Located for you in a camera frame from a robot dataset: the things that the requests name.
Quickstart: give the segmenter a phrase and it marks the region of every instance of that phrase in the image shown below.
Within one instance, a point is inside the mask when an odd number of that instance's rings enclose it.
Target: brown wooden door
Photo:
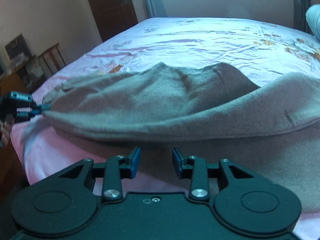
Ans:
[[[89,0],[102,41],[138,23],[132,0]]]

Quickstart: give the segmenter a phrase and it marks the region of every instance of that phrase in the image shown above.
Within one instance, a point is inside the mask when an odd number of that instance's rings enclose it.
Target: chair backrest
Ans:
[[[45,59],[45,57],[44,57],[44,55],[46,55],[46,54],[49,55],[50,59],[52,60],[52,62],[53,62],[53,64],[54,64],[54,66],[56,67],[57,71],[59,71],[60,69],[62,69],[63,67],[66,66],[66,62],[64,61],[64,59],[63,59],[63,57],[62,57],[62,55],[61,55],[61,53],[60,53],[60,51],[59,51],[58,45],[59,45],[59,43],[57,43],[56,45],[53,45],[52,47],[46,49],[43,53],[41,53],[41,54],[38,56],[39,58],[40,58],[40,57],[43,58],[44,63],[47,65],[47,67],[48,67],[48,69],[49,69],[50,71],[51,71],[51,69],[50,69],[50,67],[49,67],[49,65],[48,65],[48,62],[46,61],[46,59]],[[57,50],[57,52],[58,52],[58,54],[59,54],[59,56],[60,56],[60,58],[61,58],[61,60],[62,60],[62,62],[63,62],[63,64],[64,64],[63,67],[60,67],[60,65],[59,65],[56,57],[55,57],[54,54],[53,54],[53,51],[54,51],[55,49]]]

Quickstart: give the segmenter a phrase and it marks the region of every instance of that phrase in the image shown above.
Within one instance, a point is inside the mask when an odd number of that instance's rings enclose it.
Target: mattress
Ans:
[[[259,86],[289,72],[320,77],[320,43],[307,33],[245,19],[152,18],[100,44],[49,78],[34,94],[36,102],[62,82],[89,74],[143,71],[158,62],[202,68],[226,62]],[[12,144],[30,184],[93,155],[60,138],[42,116],[14,125]],[[148,174],[123,181],[124,192],[185,191]],[[101,194],[98,180],[95,194]],[[305,240],[320,237],[320,214],[302,214],[294,230]]]

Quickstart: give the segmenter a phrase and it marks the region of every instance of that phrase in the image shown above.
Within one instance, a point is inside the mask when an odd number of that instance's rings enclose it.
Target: pillow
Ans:
[[[320,41],[320,4],[315,4],[308,9],[306,20],[313,35]]]

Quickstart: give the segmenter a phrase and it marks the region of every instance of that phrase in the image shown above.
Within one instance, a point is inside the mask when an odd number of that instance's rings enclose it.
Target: blanket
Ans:
[[[225,63],[159,63],[68,80],[43,103],[60,135],[104,157],[143,146],[141,170],[167,182],[187,187],[170,165],[172,147],[180,147],[210,162],[229,158],[291,189],[305,212],[320,210],[319,79],[288,73],[259,87]]]

